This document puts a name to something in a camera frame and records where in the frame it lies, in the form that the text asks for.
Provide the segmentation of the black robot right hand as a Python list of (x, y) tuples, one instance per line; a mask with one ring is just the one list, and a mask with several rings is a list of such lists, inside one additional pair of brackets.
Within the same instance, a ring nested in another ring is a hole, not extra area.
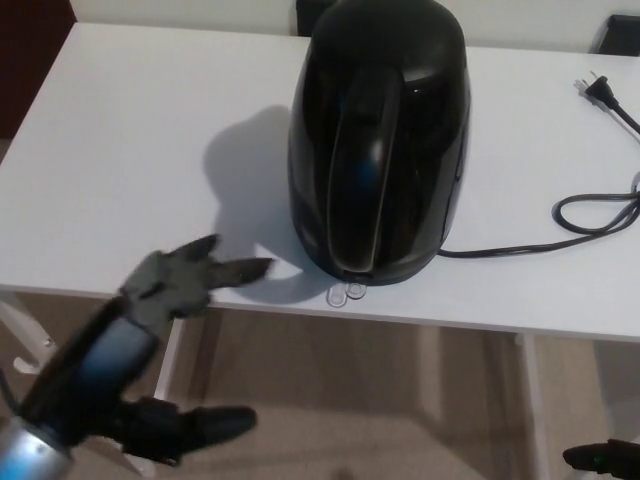
[(562, 456), (574, 470), (610, 474), (619, 479), (639, 478), (637, 443), (609, 439), (605, 443), (568, 448)]

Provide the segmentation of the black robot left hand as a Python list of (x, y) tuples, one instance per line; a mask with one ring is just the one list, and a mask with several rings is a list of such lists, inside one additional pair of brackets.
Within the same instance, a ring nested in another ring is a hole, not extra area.
[(123, 398), (171, 322), (203, 314), (214, 290), (242, 287), (267, 275), (270, 258), (216, 260), (212, 253), (219, 240), (211, 234), (147, 255), (118, 293), (47, 362), (20, 403), (18, 418), (65, 452), (89, 437), (103, 437), (126, 454), (168, 466), (255, 428), (257, 414), (248, 406), (182, 412), (166, 400)]

